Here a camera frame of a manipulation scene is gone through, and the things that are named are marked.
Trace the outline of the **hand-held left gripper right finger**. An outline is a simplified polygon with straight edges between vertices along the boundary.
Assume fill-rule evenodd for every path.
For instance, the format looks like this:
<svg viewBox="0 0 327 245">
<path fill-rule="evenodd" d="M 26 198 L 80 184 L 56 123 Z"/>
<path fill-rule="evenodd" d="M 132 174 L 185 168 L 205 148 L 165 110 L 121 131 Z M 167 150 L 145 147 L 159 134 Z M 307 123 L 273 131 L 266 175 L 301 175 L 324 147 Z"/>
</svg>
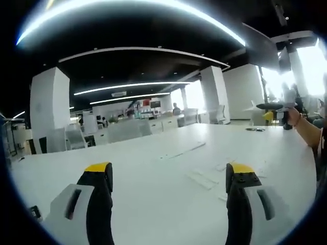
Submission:
<svg viewBox="0 0 327 245">
<path fill-rule="evenodd" d="M 278 244 L 290 229 L 288 207 L 244 164 L 226 165 L 226 244 Z"/>
</svg>

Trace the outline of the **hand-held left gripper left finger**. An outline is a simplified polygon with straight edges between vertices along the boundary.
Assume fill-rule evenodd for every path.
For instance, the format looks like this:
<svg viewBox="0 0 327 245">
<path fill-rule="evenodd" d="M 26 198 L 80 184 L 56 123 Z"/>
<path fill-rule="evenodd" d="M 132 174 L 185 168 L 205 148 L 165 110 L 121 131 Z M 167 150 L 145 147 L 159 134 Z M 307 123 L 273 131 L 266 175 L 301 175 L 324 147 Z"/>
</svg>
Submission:
<svg viewBox="0 0 327 245">
<path fill-rule="evenodd" d="M 112 164 L 90 165 L 53 199 L 44 227 L 59 244 L 113 244 L 112 191 Z"/>
</svg>

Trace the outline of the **person's right hand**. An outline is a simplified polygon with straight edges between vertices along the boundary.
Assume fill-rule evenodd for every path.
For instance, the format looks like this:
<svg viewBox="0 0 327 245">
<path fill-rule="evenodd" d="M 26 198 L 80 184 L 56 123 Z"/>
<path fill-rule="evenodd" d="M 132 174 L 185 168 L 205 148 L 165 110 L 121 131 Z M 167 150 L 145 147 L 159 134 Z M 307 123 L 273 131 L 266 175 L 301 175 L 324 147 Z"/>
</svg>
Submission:
<svg viewBox="0 0 327 245">
<path fill-rule="evenodd" d="M 292 127 L 296 127 L 302 118 L 302 114 L 296 108 L 289 108 L 288 115 L 288 124 Z"/>
</svg>

